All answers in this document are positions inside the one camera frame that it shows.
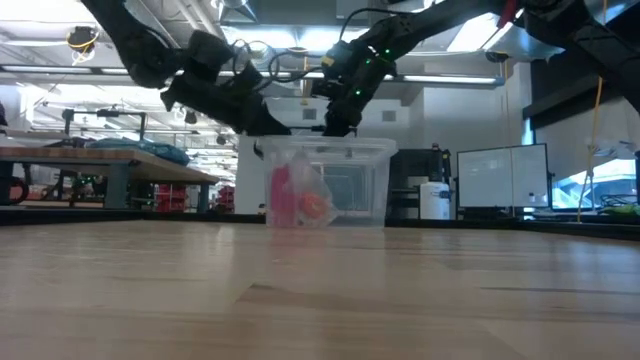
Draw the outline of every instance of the ceiling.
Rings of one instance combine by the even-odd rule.
[[[274,47],[303,45],[314,53],[323,54],[338,38],[340,25],[354,10],[363,7],[387,7],[410,11],[430,5],[434,0],[406,0],[388,5],[386,0],[249,0],[248,5],[260,25],[237,11],[227,11],[220,19],[227,0],[128,0],[128,9],[145,24],[163,33],[178,46],[186,47],[194,28],[223,35],[228,41],[237,38],[263,40]],[[609,19],[615,17],[635,1],[609,0]],[[601,17],[602,0],[587,0],[594,16]],[[196,10],[204,17],[199,17]],[[345,40],[365,32],[369,26],[383,18],[380,14],[359,14],[347,28]],[[66,44],[67,34],[79,25],[96,26],[92,14],[77,0],[22,0],[4,6],[0,11],[0,64],[74,65],[72,51]],[[454,27],[419,44],[409,56],[398,60],[403,74],[457,74],[467,76],[501,76],[497,65],[486,61],[482,52],[447,53],[447,49],[461,33],[462,26]],[[492,50],[506,51],[520,60],[545,58],[557,52],[529,37],[524,30],[511,27]],[[317,60],[311,60],[313,66]],[[91,67],[122,67],[119,56],[108,35],[101,34],[95,56],[82,63]],[[303,70],[300,59],[283,60],[283,68]],[[130,79],[95,76],[49,76],[0,73],[0,83],[19,82],[33,97],[47,96],[48,107],[39,106],[34,113],[37,124],[60,125],[60,112],[64,107],[99,109],[116,106],[123,109],[144,110],[150,113],[150,129],[184,130],[183,114],[179,109],[167,113],[159,100],[159,92],[133,87]],[[377,98],[404,99],[415,95],[415,88],[425,84],[385,83],[376,93]],[[265,97],[302,96],[301,84],[271,86],[264,90]],[[123,128],[137,128],[139,120],[129,117],[114,119]],[[154,135],[157,140],[176,142],[178,146],[207,148],[219,134],[233,149],[236,142],[230,129],[214,120],[200,117],[197,125],[189,129],[201,131],[198,136]]]

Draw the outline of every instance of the ceiling pipe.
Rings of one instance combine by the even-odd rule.
[[[202,21],[202,24],[204,25],[205,29],[207,29],[208,32],[212,33],[213,35],[221,39],[225,39],[222,28],[219,25],[213,24],[213,22],[211,21],[211,19],[209,19],[209,16],[204,11],[204,9],[202,9],[202,6],[197,0],[185,0],[185,1],[187,2],[188,5],[191,6],[193,11],[198,16],[198,18],[200,18],[200,21]]]
[[[178,10],[180,10],[182,15],[184,15],[184,17],[187,19],[187,22],[189,23],[189,25],[191,25],[191,27],[194,30],[202,30],[200,28],[200,24],[198,24],[198,21],[196,21],[196,18],[193,17],[189,9],[187,9],[187,6],[182,2],[182,0],[175,0],[175,3],[178,6]]]

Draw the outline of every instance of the table leg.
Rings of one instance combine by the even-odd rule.
[[[0,205],[8,205],[11,200],[11,177],[13,163],[0,161]]]
[[[200,184],[200,197],[198,199],[198,212],[206,213],[209,210],[209,183]]]
[[[109,182],[104,200],[105,209],[127,208],[127,185],[129,184],[129,165],[109,165]]]

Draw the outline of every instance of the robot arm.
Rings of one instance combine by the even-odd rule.
[[[126,0],[81,0],[107,31],[131,78],[140,86],[163,88],[167,108],[182,103],[248,135],[288,135],[254,89],[260,73],[248,63],[231,81],[216,84],[233,49],[201,31],[187,49],[173,49],[162,35],[136,20]],[[420,13],[376,23],[358,39],[339,41],[322,61],[324,79],[314,82],[313,96],[329,99],[325,136],[344,136],[362,119],[386,75],[396,74],[395,60],[422,40],[487,12],[501,14],[499,25],[524,8],[527,32],[539,40],[579,53],[605,80],[640,111],[640,56],[605,26],[597,23],[584,0],[447,0]],[[179,69],[183,73],[176,75]]]

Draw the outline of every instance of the orange object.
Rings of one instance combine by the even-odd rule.
[[[329,211],[327,200],[314,193],[302,194],[299,206],[300,210],[312,219],[320,219]]]

